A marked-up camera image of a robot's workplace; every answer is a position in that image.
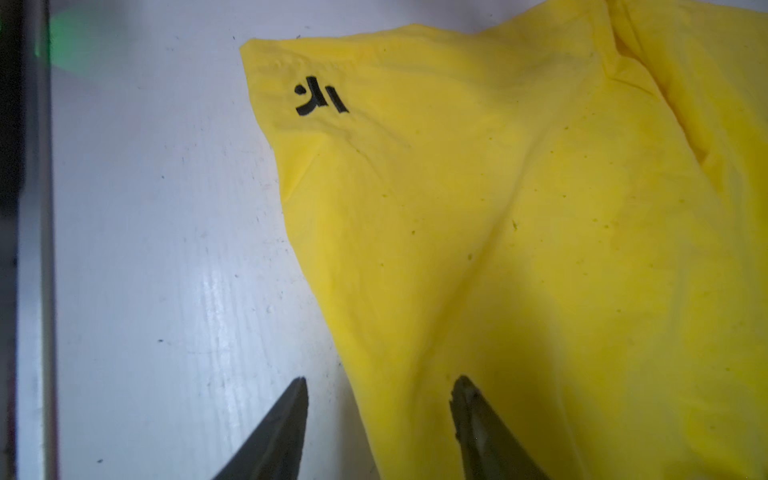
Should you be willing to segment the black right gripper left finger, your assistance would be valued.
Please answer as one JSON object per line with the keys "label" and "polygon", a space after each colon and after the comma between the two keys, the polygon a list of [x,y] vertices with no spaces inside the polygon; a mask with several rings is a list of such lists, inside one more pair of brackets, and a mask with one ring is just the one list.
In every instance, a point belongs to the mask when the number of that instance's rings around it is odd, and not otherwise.
{"label": "black right gripper left finger", "polygon": [[306,433],[309,394],[293,379],[216,480],[296,480]]}

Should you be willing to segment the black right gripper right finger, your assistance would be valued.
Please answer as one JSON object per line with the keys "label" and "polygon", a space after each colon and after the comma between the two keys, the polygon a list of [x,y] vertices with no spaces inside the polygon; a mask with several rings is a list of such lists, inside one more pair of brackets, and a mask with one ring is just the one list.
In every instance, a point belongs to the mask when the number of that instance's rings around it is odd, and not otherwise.
{"label": "black right gripper right finger", "polygon": [[454,383],[449,404],[466,479],[548,479],[467,376]]}

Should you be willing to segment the yellow shorts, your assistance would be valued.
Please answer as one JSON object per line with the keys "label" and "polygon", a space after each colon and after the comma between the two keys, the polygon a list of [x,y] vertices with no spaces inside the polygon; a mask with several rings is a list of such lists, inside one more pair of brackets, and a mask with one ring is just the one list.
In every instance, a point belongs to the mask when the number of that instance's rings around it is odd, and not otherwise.
{"label": "yellow shorts", "polygon": [[241,49],[384,479],[469,377],[553,479],[767,475],[767,17],[547,1]]}

